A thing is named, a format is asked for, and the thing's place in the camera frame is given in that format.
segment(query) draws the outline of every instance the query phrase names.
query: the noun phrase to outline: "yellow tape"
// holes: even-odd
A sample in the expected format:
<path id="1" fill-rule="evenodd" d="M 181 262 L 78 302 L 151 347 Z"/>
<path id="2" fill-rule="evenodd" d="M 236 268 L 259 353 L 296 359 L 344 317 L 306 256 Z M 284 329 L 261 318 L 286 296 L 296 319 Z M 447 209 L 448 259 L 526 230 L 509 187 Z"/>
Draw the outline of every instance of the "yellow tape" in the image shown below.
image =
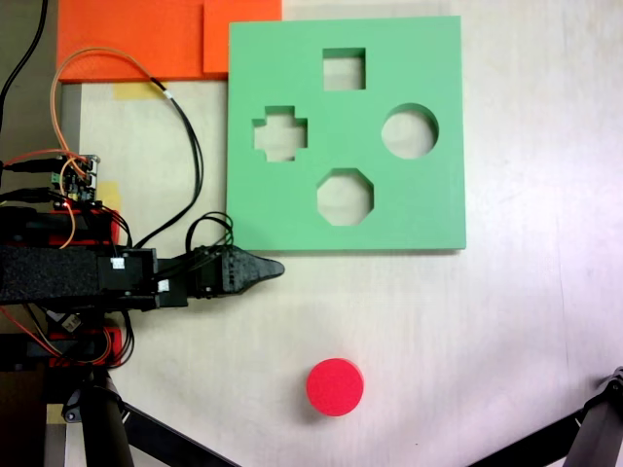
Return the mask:
<path id="1" fill-rule="evenodd" d="M 115 100 L 149 100 L 164 99 L 163 92 L 152 82 L 148 83 L 114 83 L 113 98 Z"/>
<path id="2" fill-rule="evenodd" d="M 65 419 L 62 417 L 62 404 L 48 404 L 46 406 L 46 423 L 49 425 L 64 425 Z"/>
<path id="3" fill-rule="evenodd" d="M 121 211 L 121 194 L 117 182 L 97 182 L 97 199 L 115 211 Z"/>

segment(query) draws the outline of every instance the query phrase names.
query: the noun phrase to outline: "circuit board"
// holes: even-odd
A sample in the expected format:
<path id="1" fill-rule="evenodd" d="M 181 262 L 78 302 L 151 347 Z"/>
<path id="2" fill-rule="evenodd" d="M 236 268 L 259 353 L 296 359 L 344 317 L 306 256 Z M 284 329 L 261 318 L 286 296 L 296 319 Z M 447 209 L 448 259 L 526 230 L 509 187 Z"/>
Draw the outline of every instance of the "circuit board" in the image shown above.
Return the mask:
<path id="1" fill-rule="evenodd" d="M 76 161 L 76 164 L 87 174 L 81 177 L 74 170 L 65 170 L 62 186 L 65 194 L 75 201 L 95 201 L 97 199 L 97 166 L 99 157 L 95 155 L 85 156 L 87 160 Z M 52 184 L 60 191 L 60 170 L 52 173 Z"/>

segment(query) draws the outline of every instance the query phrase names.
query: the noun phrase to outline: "foam block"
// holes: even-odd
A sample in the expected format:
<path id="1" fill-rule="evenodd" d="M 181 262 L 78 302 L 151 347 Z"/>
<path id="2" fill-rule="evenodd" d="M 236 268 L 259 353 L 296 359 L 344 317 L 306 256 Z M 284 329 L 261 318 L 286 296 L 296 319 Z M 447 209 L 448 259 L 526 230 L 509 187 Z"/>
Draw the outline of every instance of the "foam block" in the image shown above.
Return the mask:
<path id="1" fill-rule="evenodd" d="M 465 247 L 459 18 L 235 23 L 231 28 L 227 210 L 251 250 Z M 358 58 L 360 89 L 327 90 L 324 59 Z M 395 112 L 436 128 L 432 150 L 401 159 L 382 140 Z M 256 149 L 254 127 L 289 114 L 307 141 L 289 161 Z M 322 214 L 327 183 L 350 177 L 371 211 L 356 225 Z M 357 199 L 336 192 L 334 201 Z"/>
<path id="2" fill-rule="evenodd" d="M 280 17 L 280 0 L 59 0 L 56 64 L 79 49 L 106 46 L 133 55 L 160 80 L 226 79 L 229 21 Z M 145 77 L 125 60 L 103 54 L 78 58 L 60 80 Z"/>
<path id="3" fill-rule="evenodd" d="M 205 0 L 203 74 L 225 80 L 229 70 L 230 23 L 281 20 L 281 0 Z"/>

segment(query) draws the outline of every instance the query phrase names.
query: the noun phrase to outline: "orange wire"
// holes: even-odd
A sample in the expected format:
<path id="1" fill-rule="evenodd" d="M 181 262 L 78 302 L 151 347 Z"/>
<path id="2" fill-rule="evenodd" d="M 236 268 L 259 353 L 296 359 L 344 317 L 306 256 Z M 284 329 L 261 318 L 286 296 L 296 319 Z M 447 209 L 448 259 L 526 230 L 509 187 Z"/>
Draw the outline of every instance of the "orange wire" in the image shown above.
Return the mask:
<path id="1" fill-rule="evenodd" d="M 62 186 L 63 181 L 65 180 L 65 169 L 67 168 L 67 165 L 72 163 L 72 161 L 72 159 L 68 159 L 65 165 L 60 170 L 60 180 L 58 181 L 58 185 L 60 186 L 60 193 L 63 196 L 65 196 L 65 189 Z M 67 241 L 65 241 L 62 246 L 58 248 L 59 250 L 66 248 L 69 243 L 71 243 L 71 240 L 74 239 L 74 235 L 76 234 L 76 218 L 74 217 L 74 212 L 71 209 L 71 203 L 69 201 L 66 201 L 65 205 L 67 207 L 67 211 L 69 212 L 69 217 L 71 218 L 71 234 L 69 235 L 69 238 L 67 238 Z"/>
<path id="2" fill-rule="evenodd" d="M 48 350 L 54 357 L 62 358 L 62 353 L 58 349 L 53 348 L 50 345 L 47 345 L 45 342 L 41 341 L 37 336 L 31 333 L 30 330 L 28 330 L 28 328 L 26 328 L 19 321 L 17 321 L 14 318 L 14 316 L 3 306 L 0 306 L 0 311 L 2 311 L 2 313 L 7 318 L 9 318 L 11 322 L 13 322 L 13 324 L 18 326 L 22 331 L 24 331 L 28 336 L 34 339 L 43 348 Z M 112 340 L 110 339 L 110 333 L 108 332 L 108 330 L 106 328 L 103 328 L 103 331 L 104 331 L 104 336 L 106 337 L 106 350 L 104 351 L 104 353 L 100 357 L 95 358 L 94 360 L 87 360 L 87 361 L 79 360 L 80 363 L 93 363 L 94 365 L 96 365 L 98 363 L 104 362 L 108 358 L 108 356 L 110 355 L 110 352 L 112 351 Z"/>
<path id="3" fill-rule="evenodd" d="M 147 70 L 147 68 L 145 68 L 145 66 L 143 66 L 136 58 L 118 49 L 113 49 L 112 47 L 87 47 L 85 49 L 80 49 L 79 51 L 74 52 L 72 55 L 66 58 L 56 70 L 55 77 L 52 80 L 52 88 L 50 89 L 50 115 L 52 116 L 52 125 L 55 129 L 58 143 L 60 143 L 60 146 L 65 150 L 69 150 L 69 145 L 67 144 L 67 141 L 65 140 L 65 137 L 60 130 L 60 125 L 58 124 L 58 116 L 56 115 L 56 88 L 58 86 L 58 79 L 60 78 L 61 73 L 67 67 L 67 65 L 75 58 L 81 55 L 95 53 L 120 56 L 121 58 L 124 58 L 134 63 L 134 65 L 136 65 L 143 73 L 145 73 L 145 76 L 147 76 L 147 78 L 153 78 L 153 75 L 149 72 L 149 70 Z"/>
<path id="4" fill-rule="evenodd" d="M 13 322 L 13 324 L 15 324 L 16 326 L 18 326 L 22 331 L 24 331 L 28 336 L 30 336 L 32 339 L 36 340 L 37 343 L 39 345 L 41 345 L 43 348 L 45 348 L 46 350 L 48 350 L 52 355 L 54 355 L 55 357 L 59 357 L 60 354 L 50 348 L 46 343 L 44 343 L 43 341 L 41 341 L 39 338 L 37 338 L 34 334 L 32 334 L 27 328 L 25 328 L 19 321 L 17 321 L 13 315 L 3 306 L 0 306 L 0 311 L 2 311 L 2 313 L 9 318 L 9 320 L 11 320 Z"/>

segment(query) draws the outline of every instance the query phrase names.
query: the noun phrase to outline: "octagonal hole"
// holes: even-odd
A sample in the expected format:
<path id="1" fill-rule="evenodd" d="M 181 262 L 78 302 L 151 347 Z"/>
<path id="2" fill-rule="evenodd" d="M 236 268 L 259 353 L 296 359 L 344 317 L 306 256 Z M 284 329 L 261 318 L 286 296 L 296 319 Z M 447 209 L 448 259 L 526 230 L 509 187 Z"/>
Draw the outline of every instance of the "octagonal hole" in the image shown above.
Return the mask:
<path id="1" fill-rule="evenodd" d="M 356 168 L 336 168 L 318 185 L 317 205 L 331 225 L 356 226 L 374 209 L 374 186 Z"/>

